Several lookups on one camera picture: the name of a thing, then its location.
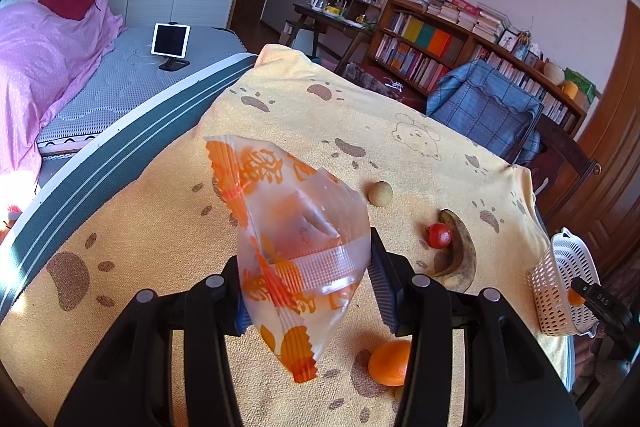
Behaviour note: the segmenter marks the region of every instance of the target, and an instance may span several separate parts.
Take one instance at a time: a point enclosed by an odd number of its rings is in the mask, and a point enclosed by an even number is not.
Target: wooden desk
[[[351,55],[353,55],[353,52],[356,51],[356,49],[360,44],[369,42],[369,39],[373,34],[373,32],[371,32],[370,30],[365,30],[361,28],[356,28],[354,26],[350,26],[347,23],[341,21],[340,19],[335,19],[333,17],[329,17],[328,15],[325,15],[322,12],[317,12],[311,9],[311,6],[309,4],[294,4],[293,6],[296,13],[300,14],[300,19],[298,19],[298,22],[292,29],[291,35],[289,36],[289,40],[287,40],[287,44],[285,45],[290,48],[293,45],[293,41],[296,39],[298,32],[300,31],[300,29],[303,28],[306,18],[309,17],[313,19],[314,20],[314,26],[313,26],[314,47],[312,52],[313,56],[314,57],[316,56],[316,51],[318,50],[318,48],[320,48],[322,51],[327,52],[333,58],[338,60],[339,61],[338,65],[336,66],[334,71],[335,74],[343,73],[344,68],[347,67],[347,64],[349,63],[349,59],[351,58]],[[340,56],[339,54],[334,52],[332,49],[322,44],[322,42],[318,42],[318,35],[320,34],[320,32],[326,31],[327,26],[340,30],[345,36],[351,39],[351,42],[347,47],[347,50],[344,52],[344,55]]]

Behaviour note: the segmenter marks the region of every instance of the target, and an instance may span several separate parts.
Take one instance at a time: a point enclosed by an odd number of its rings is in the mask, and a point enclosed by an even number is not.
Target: transparent plastic wrapper
[[[311,380],[369,264],[367,204],[273,143],[206,141],[218,193],[238,221],[249,315],[294,380]]]

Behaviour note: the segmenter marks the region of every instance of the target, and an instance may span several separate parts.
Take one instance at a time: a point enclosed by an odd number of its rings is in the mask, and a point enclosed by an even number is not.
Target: brown banana
[[[476,247],[465,224],[451,210],[444,208],[440,211],[440,222],[452,232],[451,244],[447,247],[452,253],[452,263],[431,277],[447,290],[463,293],[476,276]]]

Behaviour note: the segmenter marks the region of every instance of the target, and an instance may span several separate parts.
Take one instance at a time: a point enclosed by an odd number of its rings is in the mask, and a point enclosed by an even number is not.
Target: perforated basket
[[[546,335],[595,334],[596,317],[586,306],[571,306],[567,291],[571,279],[582,277],[590,284],[600,284],[587,245],[567,229],[551,238],[551,247],[531,274],[533,294]]]

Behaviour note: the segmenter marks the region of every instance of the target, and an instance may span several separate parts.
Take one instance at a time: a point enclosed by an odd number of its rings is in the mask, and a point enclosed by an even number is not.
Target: white tablet
[[[184,58],[190,29],[191,26],[183,24],[156,24],[151,53],[164,57]]]

